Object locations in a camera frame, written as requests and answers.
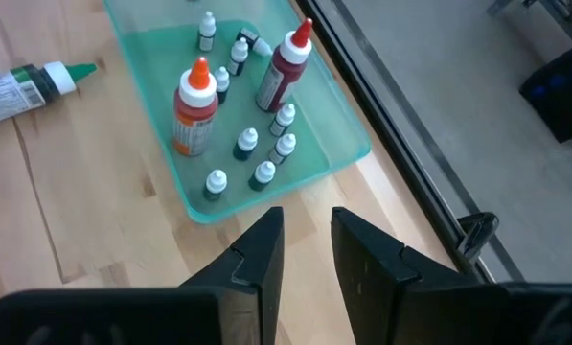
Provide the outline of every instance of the wooden tabletop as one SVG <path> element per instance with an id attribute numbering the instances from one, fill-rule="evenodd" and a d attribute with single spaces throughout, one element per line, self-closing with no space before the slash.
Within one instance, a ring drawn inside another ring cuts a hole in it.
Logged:
<path id="1" fill-rule="evenodd" d="M 315 46 L 333 69 L 317 39 Z M 77 93 L 0 122 L 0 296 L 25 288 L 174 287 L 271 205 L 285 210 L 281 344 L 354 342 L 333 267 L 333 206 L 453 266 L 342 80 L 372 152 L 206 226 L 186 215 L 102 1 L 0 0 L 0 72 L 51 60 L 95 61 L 100 70 Z"/>

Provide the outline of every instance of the paint bottle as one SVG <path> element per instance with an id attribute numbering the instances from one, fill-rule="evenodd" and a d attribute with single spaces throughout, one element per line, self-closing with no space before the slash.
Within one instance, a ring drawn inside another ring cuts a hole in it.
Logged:
<path id="1" fill-rule="evenodd" d="M 216 19 L 210 11 L 206 11 L 198 25 L 198 49 L 211 52 L 216 38 Z"/>
<path id="2" fill-rule="evenodd" d="M 273 150 L 268 154 L 268 159 L 275 165 L 283 164 L 296 148 L 296 135 L 289 133 L 279 138 Z"/>
<path id="3" fill-rule="evenodd" d="M 296 109 L 294 109 L 294 104 L 289 103 L 282 106 L 281 109 L 275 115 L 275 119 L 270 124 L 268 128 L 270 133 L 276 137 L 284 135 L 287 128 L 294 122 L 294 116 L 296 115 Z"/>
<path id="4" fill-rule="evenodd" d="M 243 66 L 247 60 L 248 48 L 245 38 L 241 38 L 233 44 L 230 50 L 230 61 L 228 61 L 228 67 L 226 67 L 231 75 L 238 76 L 243 71 Z"/>
<path id="5" fill-rule="evenodd" d="M 174 90 L 173 143 L 181 154 L 199 155 L 209 144 L 217 111 L 217 82 L 205 57 L 183 72 Z"/>
<path id="6" fill-rule="evenodd" d="M 249 178 L 249 187 L 260 192 L 273 180 L 275 176 L 275 165 L 269 161 L 263 161 Z"/>
<path id="7" fill-rule="evenodd" d="M 77 81 L 94 71 L 93 63 L 67 66 L 57 61 L 41 69 L 29 64 L 0 74 L 0 121 L 77 90 Z"/>
<path id="8" fill-rule="evenodd" d="M 222 104 L 226 101 L 228 94 L 228 86 L 230 86 L 230 75 L 226 71 L 226 67 L 221 66 L 216 70 L 217 82 L 217 103 Z"/>
<path id="9" fill-rule="evenodd" d="M 255 128 L 248 128 L 240 135 L 232 154 L 240 161 L 246 161 L 258 145 L 258 132 Z"/>
<path id="10" fill-rule="evenodd" d="M 251 31 L 242 28 L 240 29 L 239 33 L 237 34 L 237 40 L 245 38 L 247 40 L 247 44 L 251 47 L 251 50 L 260 54 L 263 57 L 270 57 L 273 55 L 273 50 L 270 48 L 270 45 L 266 43 L 259 35 L 252 33 Z"/>
<path id="11" fill-rule="evenodd" d="M 260 109 L 277 112 L 292 92 L 294 83 L 303 75 L 312 49 L 311 24 L 311 19 L 305 19 L 295 32 L 287 33 L 275 49 L 256 95 Z"/>
<path id="12" fill-rule="evenodd" d="M 228 178 L 226 177 L 226 172 L 215 169 L 207 176 L 202 194 L 207 200 L 216 201 L 226 189 L 227 184 Z"/>

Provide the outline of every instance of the teal plastic tray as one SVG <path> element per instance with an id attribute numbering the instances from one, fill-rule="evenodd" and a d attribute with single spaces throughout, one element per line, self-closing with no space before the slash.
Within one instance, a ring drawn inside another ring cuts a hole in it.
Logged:
<path id="1" fill-rule="evenodd" d="M 198 157 L 177 153 L 172 146 L 172 98 L 181 73 L 201 55 L 207 57 L 212 71 L 226 65 L 242 27 L 260 33 L 276 47 L 284 33 L 295 29 L 300 21 L 287 0 L 240 1 L 235 7 L 227 1 L 105 0 L 105 6 L 175 186 L 193 220 L 211 223 L 231 216 L 343 168 L 369 152 L 367 133 L 328 67 L 314 52 L 289 100 L 297 110 L 289 129 L 297 137 L 296 151 L 278 166 L 274 180 L 264 191 L 251 190 L 247 180 L 267 159 L 277 138 L 268 131 L 273 115 L 259 110 L 254 102 L 270 58 L 250 52 L 242 74 L 231 77 L 226 102 L 219 106 L 214 120 L 209 148 Z M 217 18 L 216 41 L 208 54 L 196 48 L 197 20 L 205 11 L 212 11 Z M 249 160 L 240 162 L 232 156 L 232 149 L 248 127 L 259 132 L 259 144 Z M 220 200 L 212 202 L 203 197 L 202 189 L 213 169 L 227 173 L 228 187 Z"/>

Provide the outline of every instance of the orange cap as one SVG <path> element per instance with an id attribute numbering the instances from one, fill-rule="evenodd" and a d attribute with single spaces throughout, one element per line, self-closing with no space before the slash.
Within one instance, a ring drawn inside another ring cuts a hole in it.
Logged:
<path id="1" fill-rule="evenodd" d="M 305 48 L 309 35 L 311 34 L 312 25 L 313 21 L 311 18 L 305 19 L 303 24 L 301 24 L 301 26 L 299 26 L 298 29 L 296 29 L 296 32 L 292 35 L 292 38 L 290 39 L 292 44 L 298 48 Z"/>
<path id="2" fill-rule="evenodd" d="M 196 90 L 202 90 L 209 86 L 209 64 L 205 57 L 199 57 L 196 60 L 188 77 L 188 82 Z"/>

